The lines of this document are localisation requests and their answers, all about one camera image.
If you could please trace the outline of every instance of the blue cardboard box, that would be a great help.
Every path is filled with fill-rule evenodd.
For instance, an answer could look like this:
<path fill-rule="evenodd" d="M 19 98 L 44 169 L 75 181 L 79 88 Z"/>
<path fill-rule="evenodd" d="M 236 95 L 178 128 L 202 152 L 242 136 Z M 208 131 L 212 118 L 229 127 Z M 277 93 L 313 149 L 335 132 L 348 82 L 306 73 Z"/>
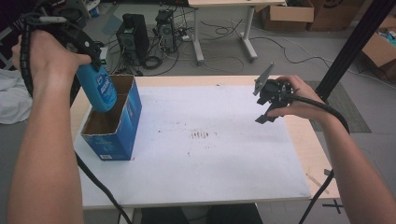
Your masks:
<path fill-rule="evenodd" d="M 142 103 L 134 76 L 110 76 L 117 102 L 106 113 L 91 110 L 82 138 L 102 161 L 129 161 L 134 148 Z"/>

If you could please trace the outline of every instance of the forearm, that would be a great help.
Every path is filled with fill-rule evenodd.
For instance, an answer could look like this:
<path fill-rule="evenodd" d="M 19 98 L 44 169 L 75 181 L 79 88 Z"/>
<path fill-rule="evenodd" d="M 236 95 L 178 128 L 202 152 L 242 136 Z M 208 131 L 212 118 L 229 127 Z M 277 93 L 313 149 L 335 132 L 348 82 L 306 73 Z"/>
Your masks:
<path fill-rule="evenodd" d="M 352 223 L 390 223 L 396 203 L 387 185 L 333 116 L 320 121 L 340 195 Z"/>
<path fill-rule="evenodd" d="M 9 193 L 9 223 L 82 223 L 68 96 L 67 88 L 35 92 Z"/>

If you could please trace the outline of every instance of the paper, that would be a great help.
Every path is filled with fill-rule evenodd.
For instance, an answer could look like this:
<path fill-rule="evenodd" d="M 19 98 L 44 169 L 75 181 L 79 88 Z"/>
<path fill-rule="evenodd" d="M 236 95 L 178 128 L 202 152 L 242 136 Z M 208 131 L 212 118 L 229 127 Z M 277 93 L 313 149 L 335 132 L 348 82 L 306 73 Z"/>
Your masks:
<path fill-rule="evenodd" d="M 80 136 L 78 155 L 130 206 L 309 198 L 284 120 L 254 120 L 253 86 L 138 87 L 142 114 L 130 161 L 100 161 Z M 84 206 L 111 205 L 81 173 Z"/>

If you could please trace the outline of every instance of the black pole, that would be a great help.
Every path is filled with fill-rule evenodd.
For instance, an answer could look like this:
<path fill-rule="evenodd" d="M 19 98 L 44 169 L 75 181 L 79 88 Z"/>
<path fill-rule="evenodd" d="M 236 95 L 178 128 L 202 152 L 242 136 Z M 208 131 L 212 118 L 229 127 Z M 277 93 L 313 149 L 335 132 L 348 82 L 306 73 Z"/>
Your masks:
<path fill-rule="evenodd" d="M 318 85 L 316 92 L 323 101 L 327 100 L 335 85 L 395 5 L 396 0 L 373 1 Z"/>

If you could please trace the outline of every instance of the white tabletop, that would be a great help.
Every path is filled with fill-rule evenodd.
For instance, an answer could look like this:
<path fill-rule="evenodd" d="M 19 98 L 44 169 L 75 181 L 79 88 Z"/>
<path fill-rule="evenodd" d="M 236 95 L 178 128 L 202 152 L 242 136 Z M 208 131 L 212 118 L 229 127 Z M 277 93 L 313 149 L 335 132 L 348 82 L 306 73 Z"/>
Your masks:
<path fill-rule="evenodd" d="M 124 206 L 245 203 L 309 198 L 283 119 L 254 120 L 251 86 L 138 88 L 142 115 L 131 161 L 75 149 Z M 81 173 L 84 207 L 111 202 Z"/>
<path fill-rule="evenodd" d="M 240 86 L 251 85 L 258 76 L 194 76 L 194 77 L 137 77 L 137 85 L 142 87 L 166 87 L 166 86 Z M 83 121 L 90 104 L 84 91 L 80 91 L 71 108 L 72 134 L 78 136 L 78 129 Z M 297 152 L 300 164 L 303 167 L 305 180 L 308 183 L 311 195 L 315 194 L 326 179 L 324 169 L 331 170 L 332 167 L 313 131 L 309 120 L 294 116 L 284 118 L 291 141 Z M 90 185 L 88 190 L 95 193 L 95 197 L 108 202 L 103 193 L 96 186 Z M 332 181 L 329 187 L 320 196 L 322 199 L 339 198 L 336 181 Z"/>

